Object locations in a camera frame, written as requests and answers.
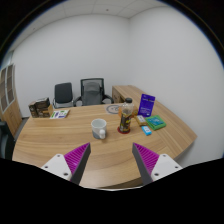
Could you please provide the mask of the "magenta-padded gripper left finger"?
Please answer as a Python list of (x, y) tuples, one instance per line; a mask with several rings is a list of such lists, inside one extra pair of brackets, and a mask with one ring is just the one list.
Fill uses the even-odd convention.
[(42, 169), (79, 185), (90, 153), (90, 143), (86, 143), (65, 155), (56, 154), (42, 166)]

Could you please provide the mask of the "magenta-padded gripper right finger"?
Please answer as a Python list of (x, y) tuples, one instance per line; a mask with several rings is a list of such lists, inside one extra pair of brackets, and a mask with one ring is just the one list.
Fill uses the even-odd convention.
[(133, 144), (132, 153), (144, 185), (182, 169), (168, 154), (157, 154), (137, 143)]

